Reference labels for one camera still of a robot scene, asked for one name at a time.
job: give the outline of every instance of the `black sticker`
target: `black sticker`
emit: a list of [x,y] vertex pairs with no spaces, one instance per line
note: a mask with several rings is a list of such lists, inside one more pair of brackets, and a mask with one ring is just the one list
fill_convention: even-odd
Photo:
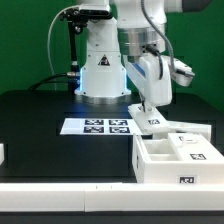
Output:
[[156,124],[160,124],[160,122],[157,119],[155,119],[155,120],[149,120],[149,124],[150,125],[156,125]]
[[186,131],[178,131],[178,130],[176,130],[176,133],[178,133],[178,134],[185,134],[185,133],[187,133]]
[[126,120],[109,120],[109,125],[128,126]]
[[110,133],[112,134],[128,134],[130,129],[128,127],[110,127]]
[[103,127],[84,127],[84,133],[92,133],[92,134],[104,133],[104,128]]
[[136,165],[137,169],[138,169],[138,166],[139,166],[139,157],[137,155],[137,165]]
[[100,66],[110,66],[110,63],[109,63],[108,58],[107,58],[106,55],[104,55],[102,57],[102,59],[100,60],[98,65],[100,65]]
[[85,120],[85,125],[104,125],[104,120]]
[[195,184],[195,177],[180,177],[180,184]]
[[193,160],[206,160],[203,154],[190,154]]
[[[184,137],[180,136],[179,139],[183,142],[184,141]],[[195,140],[194,139],[186,139],[186,142],[188,143],[193,143]]]

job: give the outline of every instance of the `green wall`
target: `green wall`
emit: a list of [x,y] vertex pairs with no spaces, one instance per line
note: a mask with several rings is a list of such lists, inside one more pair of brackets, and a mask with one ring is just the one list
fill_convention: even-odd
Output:
[[[173,43],[175,56],[191,65],[197,75],[190,88],[173,84],[173,90],[197,94],[224,112],[224,1],[213,1],[201,13],[168,15],[167,34]],[[27,89],[50,75],[46,50],[48,29],[54,16],[73,2],[0,1],[0,93]],[[68,71],[70,55],[66,22],[57,22],[52,35],[56,73]],[[82,62],[84,42],[79,38],[81,47],[78,54]]]

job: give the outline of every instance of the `table surface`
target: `table surface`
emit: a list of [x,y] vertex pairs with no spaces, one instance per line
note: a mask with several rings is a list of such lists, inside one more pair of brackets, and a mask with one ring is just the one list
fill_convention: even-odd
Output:
[[[65,118],[131,118],[130,102],[92,105],[63,91],[10,91],[0,96],[1,183],[136,182],[131,136],[60,136]],[[159,110],[166,119],[212,125],[212,144],[224,152],[224,116],[191,94],[175,94]],[[1,213],[0,223],[224,223],[222,212]]]

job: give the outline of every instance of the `white block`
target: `white block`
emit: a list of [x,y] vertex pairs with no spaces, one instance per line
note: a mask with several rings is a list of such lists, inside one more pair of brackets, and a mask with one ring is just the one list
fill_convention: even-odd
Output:
[[168,121],[166,132],[154,133],[153,139],[168,138],[168,133],[194,133],[203,135],[209,142],[212,136],[212,126],[207,124],[194,124],[189,122]]
[[168,134],[168,141],[179,160],[224,162],[224,157],[199,134]]
[[122,184],[96,184],[85,192],[85,211],[123,211]]
[[224,185],[126,184],[124,211],[220,211]]
[[0,184],[0,211],[84,211],[83,184]]
[[3,163],[4,160],[5,160],[4,146],[3,144],[0,144],[0,165]]
[[169,123],[156,108],[150,113],[145,113],[139,109],[141,107],[141,104],[132,104],[128,110],[143,135],[168,132]]

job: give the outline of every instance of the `black table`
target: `black table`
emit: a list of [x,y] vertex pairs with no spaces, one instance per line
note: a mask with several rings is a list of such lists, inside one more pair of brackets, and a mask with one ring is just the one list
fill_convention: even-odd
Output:
[[[1,183],[136,182],[131,136],[60,136],[65,118],[120,118],[130,102],[92,105],[67,92],[10,91],[0,96]],[[175,94],[159,110],[166,119],[212,124],[224,153],[224,116],[195,95]],[[1,213],[0,223],[224,223],[222,212]]]

